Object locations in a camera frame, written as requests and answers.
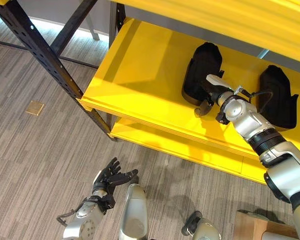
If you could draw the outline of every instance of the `cable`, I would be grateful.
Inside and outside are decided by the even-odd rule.
[[[270,100],[274,96],[274,93],[271,90],[262,90],[262,91],[257,91],[257,92],[251,93],[251,95],[249,97],[249,103],[251,103],[252,98],[254,98],[255,96],[258,96],[258,95],[262,95],[262,94],[270,94],[270,96],[267,99],[267,101],[263,104],[263,106],[260,108],[260,110],[258,111],[260,114],[264,111],[266,105],[270,102]]]
[[[82,202],[82,203],[80,203],[80,205],[79,205],[75,210],[71,209],[70,212],[67,212],[67,213],[64,213],[64,214],[61,214],[61,215],[57,216],[57,217],[56,217],[56,220],[57,220],[61,225],[65,226],[65,227],[68,226],[68,224],[66,224],[66,220],[62,220],[62,219],[67,218],[67,217],[70,217],[70,216],[72,216],[73,214],[75,214],[75,213],[82,207],[83,204],[84,204],[84,203]]]

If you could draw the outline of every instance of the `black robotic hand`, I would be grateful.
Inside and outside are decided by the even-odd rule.
[[[121,173],[120,170],[120,162],[115,157],[94,180],[92,193],[97,190],[104,190],[108,195],[113,195],[116,186],[129,182],[138,174],[137,169],[126,173]]]

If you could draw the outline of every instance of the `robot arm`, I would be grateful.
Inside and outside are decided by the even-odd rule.
[[[113,193],[115,187],[129,182],[138,174],[138,170],[120,173],[121,167],[117,158],[98,173],[93,181],[92,195],[86,197],[76,210],[62,214],[57,221],[66,226],[63,232],[64,240],[92,240],[99,223],[107,210],[115,206]],[[73,220],[66,224],[62,218],[75,214]]]
[[[235,130],[259,155],[267,168],[264,179],[273,194],[292,204],[294,224],[300,237],[300,151],[275,130],[257,112],[254,105],[237,95],[221,78],[208,75],[209,87],[204,89],[219,106],[216,120],[222,124],[233,123]]]

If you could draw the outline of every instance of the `black rubber joint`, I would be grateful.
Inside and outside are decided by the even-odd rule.
[[[274,182],[272,181],[272,179],[270,178],[267,172],[263,175],[263,178],[265,180],[265,183],[268,185],[268,187],[273,192],[273,195],[277,199],[284,201],[288,204],[290,203],[289,199],[279,190],[279,188],[277,188],[277,186],[274,184]]]
[[[292,211],[294,212],[300,206],[300,191],[290,197]]]
[[[254,135],[248,143],[259,156],[273,146],[285,142],[285,138],[274,128],[266,129]]]

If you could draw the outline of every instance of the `yellow shelf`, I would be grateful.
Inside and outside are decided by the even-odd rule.
[[[266,172],[256,160],[120,118],[111,135],[185,160],[265,184]]]
[[[257,159],[232,124],[219,124],[215,106],[202,117],[181,95],[188,63],[204,40],[163,27],[128,19],[114,40],[80,101],[94,108],[211,147]],[[271,62],[219,46],[223,79],[231,86],[258,90],[259,75]],[[283,136],[300,149],[300,73],[282,67],[299,94],[297,127]]]
[[[115,0],[300,61],[300,0]]]

